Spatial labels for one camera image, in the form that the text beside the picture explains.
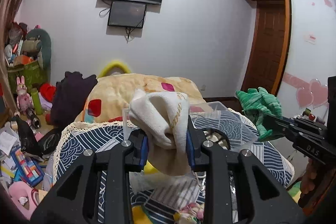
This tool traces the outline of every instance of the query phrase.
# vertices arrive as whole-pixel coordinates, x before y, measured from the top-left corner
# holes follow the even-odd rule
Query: clear plastic box
[[[132,127],[127,123],[129,109],[123,109],[124,139],[127,140]],[[229,111],[221,102],[190,105],[190,116],[195,128],[216,128],[230,140],[231,150],[239,152],[249,149],[258,137],[240,120],[239,115]]]

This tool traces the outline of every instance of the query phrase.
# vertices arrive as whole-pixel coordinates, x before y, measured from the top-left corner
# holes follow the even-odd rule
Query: lace trim
[[[103,123],[88,123],[88,122],[73,122],[70,125],[68,125],[63,131],[61,138],[59,140],[59,143],[57,145],[57,148],[54,153],[54,164],[53,164],[53,184],[56,183],[57,178],[57,168],[59,164],[59,158],[60,158],[60,152],[61,149],[66,142],[66,140],[69,138],[70,133],[72,131],[75,132],[87,132],[89,130],[97,129],[100,127],[105,126],[122,126],[123,122],[120,121],[114,121],[114,122],[103,122]],[[127,125],[131,126],[132,123],[127,121]]]

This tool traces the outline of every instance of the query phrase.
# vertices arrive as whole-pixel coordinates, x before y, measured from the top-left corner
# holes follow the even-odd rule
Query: clutter pile
[[[48,33],[36,26],[28,31],[25,23],[12,23],[5,45],[9,85],[16,94],[16,78],[24,76],[28,92],[33,84],[47,81],[46,69],[51,59],[51,39]]]
[[[79,72],[66,72],[52,86],[46,74],[50,57],[45,30],[12,23],[5,58],[19,111],[0,129],[0,183],[28,220],[53,186],[53,153],[62,130],[97,84],[96,75],[83,79]]]

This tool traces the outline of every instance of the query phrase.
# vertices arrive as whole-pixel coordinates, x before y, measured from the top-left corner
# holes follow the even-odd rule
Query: bed
[[[128,75],[126,79],[127,83],[131,83],[128,87],[132,86],[131,91],[123,91],[124,97],[118,98],[120,91],[116,92],[116,87],[110,83],[109,79],[104,77],[102,80],[98,81],[97,89],[89,95],[88,102],[90,100],[95,100],[105,98],[106,89],[113,88],[114,90],[109,90],[109,94],[113,94],[116,98],[109,98],[109,102],[117,102],[119,108],[127,107],[129,101],[125,100],[125,97],[132,98],[133,88],[135,88],[134,79]],[[161,77],[153,76],[153,78],[146,78],[147,76],[140,76],[137,79],[138,84],[143,85],[145,88],[151,91],[161,91],[160,89],[174,89],[175,91],[183,92],[187,85],[187,90],[190,90],[191,98],[193,103],[205,103],[201,94],[199,93],[196,85],[190,80],[180,79],[178,77],[164,79]],[[109,108],[110,106],[102,106],[102,109]],[[230,109],[230,111],[244,123],[255,135],[258,135],[256,127],[252,124],[250,120],[242,116],[240,113],[235,112]],[[108,113],[102,113],[99,117],[89,117],[90,109],[88,108],[88,103],[86,104],[83,113],[81,113],[77,120],[83,122],[73,122],[62,132],[61,140],[58,147],[54,153],[54,165],[53,165],[53,182],[55,183],[69,168],[69,166],[76,160],[76,158],[83,153],[85,149],[92,149],[95,152],[101,152],[113,148],[116,144],[123,141],[123,124],[121,121],[106,122],[107,120],[115,120],[116,116],[119,116],[120,111]],[[204,125],[212,128],[222,128],[225,126],[225,121],[221,119],[203,119],[202,121],[197,118],[197,116],[192,116],[194,126],[196,128],[204,128]],[[293,166],[286,160],[269,142],[254,142],[251,145],[251,151],[257,156],[257,158],[268,168],[268,170],[274,175],[274,177],[279,181],[283,187],[287,187],[290,184],[291,179],[294,176]],[[105,197],[105,180],[106,173],[103,172],[101,184],[100,184],[100,196],[99,196],[99,207],[98,207],[98,221],[104,222],[104,197]],[[202,185],[206,183],[206,178],[199,181]],[[150,217],[153,223],[162,224],[173,224],[174,213],[188,205],[189,203],[204,203],[205,194],[200,190],[199,183],[192,176],[183,176],[180,179],[174,181],[172,185],[166,185],[164,187],[159,187],[156,189],[146,189],[144,191],[134,193],[131,191],[131,203],[132,206],[142,205]],[[237,221],[237,211],[233,206],[232,219],[234,222]]]
[[[258,134],[255,127],[246,117],[234,112],[236,117],[241,119],[255,134]],[[196,128],[202,128],[203,123],[194,121]],[[90,124],[75,122],[67,127],[62,133],[60,145],[54,154],[54,182],[59,179],[74,160],[85,149],[92,149],[101,152],[113,148],[116,144],[123,141],[123,126],[121,122],[106,122],[101,124]],[[255,142],[251,146],[251,151],[268,168],[275,178],[287,187],[294,176],[293,166],[286,160],[269,142]],[[98,221],[104,222],[104,196],[105,196],[106,173],[103,172],[100,197],[98,207]],[[204,203],[205,195],[195,179],[186,176],[173,185],[167,185],[157,189],[150,189],[134,194],[131,191],[132,206],[142,205],[147,210],[153,223],[173,224],[174,213],[189,203]],[[236,211],[233,212],[233,219],[236,217]]]

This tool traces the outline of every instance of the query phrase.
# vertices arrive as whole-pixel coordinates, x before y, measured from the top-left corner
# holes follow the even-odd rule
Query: green storage basket
[[[18,65],[7,68],[9,85],[13,94],[16,94],[16,77],[23,75],[25,77],[25,85],[28,93],[31,92],[33,84],[43,84],[47,82],[47,73],[42,70],[37,61],[26,65]]]

